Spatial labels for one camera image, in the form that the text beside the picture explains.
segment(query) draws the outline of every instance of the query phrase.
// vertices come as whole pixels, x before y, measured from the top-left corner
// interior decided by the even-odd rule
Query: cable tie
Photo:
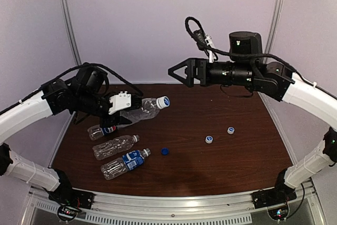
[[[26,181],[26,184],[29,184],[29,182],[30,182],[30,180],[32,180],[32,178],[35,176],[35,174],[36,174],[36,166],[35,166],[35,163],[34,162],[32,162],[33,163],[33,166],[34,166],[34,173],[33,173],[33,175]]]

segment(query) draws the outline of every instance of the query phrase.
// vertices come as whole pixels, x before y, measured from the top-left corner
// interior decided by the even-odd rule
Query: loose bottle cap
[[[206,136],[205,142],[206,143],[212,143],[213,142],[213,137],[211,137],[210,135]]]
[[[168,155],[169,149],[168,148],[162,148],[162,155]]]
[[[227,130],[227,133],[228,134],[234,134],[234,131],[235,131],[234,128],[232,126],[230,126]]]

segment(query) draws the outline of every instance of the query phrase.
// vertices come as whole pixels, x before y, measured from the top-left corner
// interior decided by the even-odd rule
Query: plastic water bottle
[[[108,158],[122,151],[127,151],[139,141],[139,135],[123,135],[105,143],[93,146],[97,160]]]
[[[131,111],[121,111],[120,115],[130,120],[131,124],[118,125],[119,129],[133,125],[138,121],[155,118],[161,109],[170,106],[170,100],[167,96],[155,98],[146,98],[142,100],[142,107]]]
[[[105,135],[108,135],[116,130],[116,126],[110,128],[101,128],[100,125],[95,125],[88,128],[89,137],[91,140],[95,141]]]
[[[128,154],[117,158],[110,163],[101,166],[101,171],[106,180],[114,179],[125,172],[131,171],[142,165],[145,158],[151,154],[149,149],[134,150]]]

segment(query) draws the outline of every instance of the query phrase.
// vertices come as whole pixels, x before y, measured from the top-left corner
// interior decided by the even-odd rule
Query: bottle cap
[[[234,131],[235,131],[235,129],[234,129],[232,126],[230,126],[230,127],[227,129],[227,133],[228,133],[228,134],[234,134]]]
[[[143,151],[144,151],[144,153],[145,153],[146,156],[151,155],[150,149],[144,149]]]
[[[165,107],[170,106],[170,100],[168,99],[167,96],[159,97],[156,100],[156,103],[159,109],[163,109]]]
[[[162,148],[162,155],[168,155],[169,149],[168,148]]]
[[[137,134],[133,135],[132,137],[133,137],[133,139],[134,139],[135,142],[138,142],[139,139],[140,139],[139,135],[137,135]]]
[[[213,137],[211,137],[210,135],[206,136],[205,142],[206,143],[212,143],[213,142]]]

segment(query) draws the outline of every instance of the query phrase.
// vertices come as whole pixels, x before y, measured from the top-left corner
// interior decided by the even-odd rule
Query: white bottle cap
[[[230,126],[230,127],[227,129],[227,133],[228,133],[228,134],[234,134],[234,131],[235,131],[235,129],[234,129],[232,126]]]
[[[211,137],[210,135],[206,136],[205,142],[206,143],[212,143],[213,142],[213,137]]]
[[[151,155],[151,150],[150,149],[144,149],[143,150],[146,156]]]
[[[135,142],[138,142],[138,141],[139,141],[139,135],[136,134],[136,135],[134,135],[134,136],[132,136],[132,137],[133,137],[133,139],[134,139]]]
[[[156,100],[156,103],[159,109],[163,109],[165,107],[170,106],[170,100],[168,99],[167,96],[159,97]]]

